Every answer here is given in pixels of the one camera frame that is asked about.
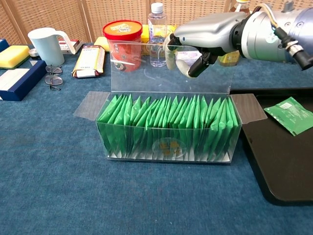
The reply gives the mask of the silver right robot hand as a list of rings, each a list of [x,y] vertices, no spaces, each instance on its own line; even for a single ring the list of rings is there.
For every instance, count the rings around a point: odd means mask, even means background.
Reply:
[[[225,12],[199,17],[180,25],[163,43],[167,68],[178,68],[189,78],[198,77],[219,56],[237,50],[232,36],[237,25],[244,19],[246,14],[243,12]],[[175,51],[181,46],[194,47],[201,56],[191,66],[182,60],[176,60]]]

